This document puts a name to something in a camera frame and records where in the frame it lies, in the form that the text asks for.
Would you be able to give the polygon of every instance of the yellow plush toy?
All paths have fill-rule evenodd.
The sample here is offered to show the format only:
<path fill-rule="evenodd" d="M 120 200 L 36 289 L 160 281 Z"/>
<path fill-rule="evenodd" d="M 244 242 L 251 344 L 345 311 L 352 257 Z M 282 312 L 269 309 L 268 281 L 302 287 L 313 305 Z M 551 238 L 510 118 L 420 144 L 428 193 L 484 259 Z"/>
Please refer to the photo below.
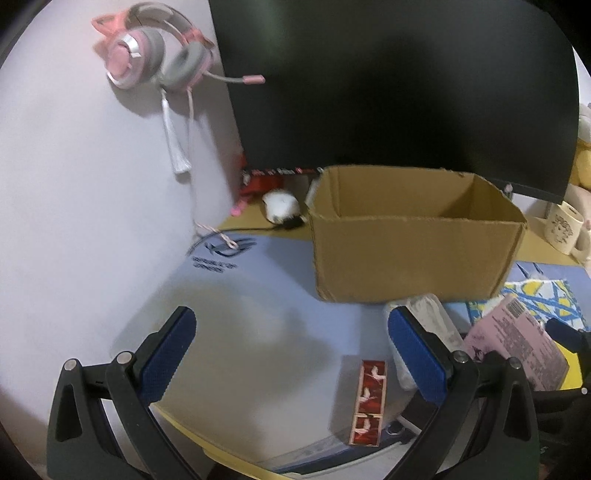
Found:
<path fill-rule="evenodd" d="M 591 190 L 591 103 L 579 105 L 579 138 L 569 182 Z"/>

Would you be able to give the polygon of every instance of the open cardboard box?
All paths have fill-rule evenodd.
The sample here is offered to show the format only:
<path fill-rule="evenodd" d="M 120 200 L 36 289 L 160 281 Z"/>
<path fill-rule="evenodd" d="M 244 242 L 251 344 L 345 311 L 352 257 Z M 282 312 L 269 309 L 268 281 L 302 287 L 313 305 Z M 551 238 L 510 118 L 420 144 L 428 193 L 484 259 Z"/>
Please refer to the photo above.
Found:
<path fill-rule="evenodd" d="M 491 298 L 527 229 L 482 177 L 378 166 L 325 169 L 310 224 L 316 289 L 341 302 Z"/>

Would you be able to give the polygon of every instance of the mug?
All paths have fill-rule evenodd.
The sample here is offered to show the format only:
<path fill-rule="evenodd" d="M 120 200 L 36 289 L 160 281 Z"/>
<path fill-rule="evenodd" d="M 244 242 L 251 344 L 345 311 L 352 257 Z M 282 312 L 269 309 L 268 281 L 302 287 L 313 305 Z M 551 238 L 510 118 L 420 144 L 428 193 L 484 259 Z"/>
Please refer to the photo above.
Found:
<path fill-rule="evenodd" d="M 552 205 L 550 214 L 546 220 L 544 235 L 548 243 L 559 252 L 565 255 L 572 253 L 577 258 L 586 257 L 589 254 L 587 252 L 589 249 L 588 245 L 586 245 L 585 252 L 579 251 L 574 247 L 577 240 L 579 240 L 581 231 L 583 231 L 584 235 L 589 236 L 589 231 L 587 230 L 588 225 L 585 225 L 585 228 L 583 228 L 584 223 L 583 215 L 568 203 L 562 202 L 560 205 Z"/>

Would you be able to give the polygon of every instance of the black monitor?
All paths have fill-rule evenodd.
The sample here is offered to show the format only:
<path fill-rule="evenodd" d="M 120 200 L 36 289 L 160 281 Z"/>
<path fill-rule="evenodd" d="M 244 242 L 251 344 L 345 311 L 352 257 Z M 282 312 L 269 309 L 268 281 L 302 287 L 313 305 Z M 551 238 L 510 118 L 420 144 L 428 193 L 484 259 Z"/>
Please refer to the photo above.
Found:
<path fill-rule="evenodd" d="M 251 173 L 385 164 L 478 173 L 560 202 L 572 47 L 523 0 L 210 0 Z"/>

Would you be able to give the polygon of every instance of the pink headphones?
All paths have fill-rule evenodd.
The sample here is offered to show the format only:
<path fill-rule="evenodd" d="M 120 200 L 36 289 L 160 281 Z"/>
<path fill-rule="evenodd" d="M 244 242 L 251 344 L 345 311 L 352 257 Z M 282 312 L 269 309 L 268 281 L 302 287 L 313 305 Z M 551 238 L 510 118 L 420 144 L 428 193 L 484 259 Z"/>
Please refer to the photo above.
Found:
<path fill-rule="evenodd" d="M 262 75 L 234 79 L 210 73 L 214 43 L 182 13 L 168 5 L 142 2 L 118 14 L 94 18 L 92 25 L 108 39 L 107 76 L 121 89 L 154 77 L 159 87 L 168 92 L 190 89 L 204 75 L 229 83 L 265 83 Z M 183 46 L 164 70 L 161 69 L 164 39 L 154 27 L 171 33 Z"/>

